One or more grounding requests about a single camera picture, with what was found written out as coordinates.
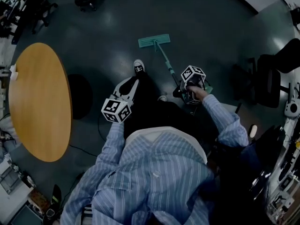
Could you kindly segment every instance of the black and white cube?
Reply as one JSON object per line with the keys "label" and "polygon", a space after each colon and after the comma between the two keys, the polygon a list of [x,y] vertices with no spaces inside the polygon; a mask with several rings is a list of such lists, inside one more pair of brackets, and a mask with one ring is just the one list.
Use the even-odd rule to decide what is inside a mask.
{"label": "black and white cube", "polygon": [[101,112],[107,121],[117,123],[122,123],[131,114],[128,102],[108,98],[105,100]]}
{"label": "black and white cube", "polygon": [[205,80],[205,73],[199,67],[194,67],[189,65],[186,70],[181,74],[182,80],[186,83],[188,80],[192,79],[193,76],[201,76],[203,81]]}

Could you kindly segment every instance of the shoe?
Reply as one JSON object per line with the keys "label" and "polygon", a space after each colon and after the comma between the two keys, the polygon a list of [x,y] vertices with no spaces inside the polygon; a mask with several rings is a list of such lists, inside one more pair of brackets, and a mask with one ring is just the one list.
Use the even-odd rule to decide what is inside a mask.
{"label": "shoe", "polygon": [[142,60],[139,59],[135,60],[135,62],[133,63],[133,67],[135,68],[135,74],[145,71],[145,66]]}
{"label": "shoe", "polygon": [[163,102],[166,102],[167,101],[167,97],[166,96],[164,96],[164,95],[161,95],[161,96],[159,96],[158,97],[158,99],[157,99],[158,101],[163,101]]}

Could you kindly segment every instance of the desk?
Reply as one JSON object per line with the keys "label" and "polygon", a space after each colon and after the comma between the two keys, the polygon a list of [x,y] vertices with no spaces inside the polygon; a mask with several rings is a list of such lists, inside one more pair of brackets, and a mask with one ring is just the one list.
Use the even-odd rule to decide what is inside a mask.
{"label": "desk", "polygon": [[71,133],[72,102],[66,72],[46,44],[27,47],[9,85],[9,109],[16,133],[38,159],[53,162],[65,153]]}

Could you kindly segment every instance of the striped shirt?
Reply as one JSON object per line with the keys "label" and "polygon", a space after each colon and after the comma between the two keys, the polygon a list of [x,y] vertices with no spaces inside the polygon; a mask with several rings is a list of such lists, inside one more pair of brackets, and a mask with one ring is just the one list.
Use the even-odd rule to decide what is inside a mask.
{"label": "striped shirt", "polygon": [[[213,95],[203,105],[220,143],[248,145],[238,115]],[[74,225],[90,203],[94,225],[140,225],[152,215],[162,224],[209,224],[209,208],[198,192],[214,176],[195,148],[181,136],[163,132],[154,142],[137,136],[124,149],[123,132],[123,124],[112,124],[102,153],[73,190],[60,224]]]}

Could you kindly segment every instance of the hand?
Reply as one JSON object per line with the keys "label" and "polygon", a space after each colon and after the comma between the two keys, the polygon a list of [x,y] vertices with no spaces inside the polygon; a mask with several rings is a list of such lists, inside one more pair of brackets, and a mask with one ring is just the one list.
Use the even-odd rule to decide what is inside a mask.
{"label": "hand", "polygon": [[208,93],[206,91],[204,91],[203,89],[196,87],[196,86],[188,86],[187,89],[192,91],[193,93],[195,93],[196,98],[198,98],[202,102],[203,102],[203,99],[208,95]]}

